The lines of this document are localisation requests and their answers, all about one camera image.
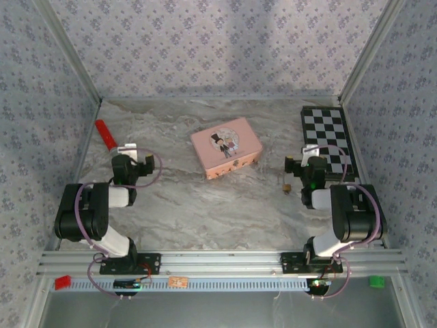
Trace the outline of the pink cartoon tin box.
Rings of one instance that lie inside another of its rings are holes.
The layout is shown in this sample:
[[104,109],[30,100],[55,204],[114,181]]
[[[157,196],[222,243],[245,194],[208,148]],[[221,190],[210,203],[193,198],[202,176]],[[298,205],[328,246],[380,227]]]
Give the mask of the pink cartoon tin box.
[[246,118],[194,133],[191,141],[208,180],[258,162],[263,150]]

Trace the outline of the red cylinder with silver end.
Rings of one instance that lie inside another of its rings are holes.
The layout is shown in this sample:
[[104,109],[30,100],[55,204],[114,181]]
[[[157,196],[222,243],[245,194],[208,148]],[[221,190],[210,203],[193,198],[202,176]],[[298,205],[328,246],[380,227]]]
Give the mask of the red cylinder with silver end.
[[94,122],[94,125],[102,138],[102,141],[104,142],[105,146],[107,147],[107,150],[110,152],[112,149],[117,148],[117,142],[115,141],[114,137],[112,136],[112,133],[110,132],[109,128],[107,127],[104,120],[96,120]]

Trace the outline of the black white chessboard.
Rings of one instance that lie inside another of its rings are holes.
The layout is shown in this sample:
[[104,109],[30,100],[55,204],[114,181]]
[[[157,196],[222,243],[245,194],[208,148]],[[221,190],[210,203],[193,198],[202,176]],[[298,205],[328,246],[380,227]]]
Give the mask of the black white chessboard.
[[354,182],[358,177],[344,110],[341,107],[304,106],[300,112],[303,138],[306,144],[322,146],[326,157],[326,179]]

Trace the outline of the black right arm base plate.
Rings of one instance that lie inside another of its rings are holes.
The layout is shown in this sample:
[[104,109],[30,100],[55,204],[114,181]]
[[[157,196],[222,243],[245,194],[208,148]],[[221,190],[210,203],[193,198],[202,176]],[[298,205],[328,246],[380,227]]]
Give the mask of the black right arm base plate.
[[280,262],[284,274],[343,273],[342,264],[338,264],[333,258],[311,256],[303,252],[283,252]]

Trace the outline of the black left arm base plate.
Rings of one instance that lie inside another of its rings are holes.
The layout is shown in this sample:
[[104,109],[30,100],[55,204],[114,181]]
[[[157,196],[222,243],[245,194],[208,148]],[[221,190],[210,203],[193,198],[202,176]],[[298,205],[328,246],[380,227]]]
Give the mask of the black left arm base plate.
[[161,254],[139,253],[136,256],[107,258],[100,264],[101,275],[158,275]]

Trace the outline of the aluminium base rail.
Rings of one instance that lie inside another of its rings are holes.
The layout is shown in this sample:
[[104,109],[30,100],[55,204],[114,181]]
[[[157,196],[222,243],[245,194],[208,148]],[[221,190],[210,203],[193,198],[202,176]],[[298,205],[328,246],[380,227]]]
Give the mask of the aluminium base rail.
[[[283,273],[280,256],[285,251],[160,251],[160,273],[156,277],[279,277]],[[407,274],[404,255],[398,249],[353,249],[342,254],[343,273],[346,263],[352,277],[367,275]],[[85,277],[89,263],[95,258],[92,251],[46,251],[36,274],[44,277]],[[296,277],[314,274],[292,273]]]

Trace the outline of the aluminium frame post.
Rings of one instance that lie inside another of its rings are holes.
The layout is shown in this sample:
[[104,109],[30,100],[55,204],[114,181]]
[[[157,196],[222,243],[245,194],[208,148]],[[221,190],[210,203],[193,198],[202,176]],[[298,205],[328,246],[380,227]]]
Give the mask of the aluminium frame post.
[[58,19],[54,9],[52,8],[49,0],[32,0],[37,7],[38,12],[42,16],[44,22],[47,24],[48,29],[55,38],[59,48],[63,52],[69,65],[77,75],[79,81],[87,92],[88,96],[97,104],[101,103],[101,97],[89,76],[85,66],[83,65],[78,52],[76,51],[73,43],[69,39],[66,30],[64,29],[61,21]]
[[339,104],[345,107],[350,101],[353,93],[365,75],[366,70],[372,63],[378,49],[390,31],[395,19],[399,15],[406,0],[388,0],[374,29],[366,41],[366,44],[354,65],[338,99]]

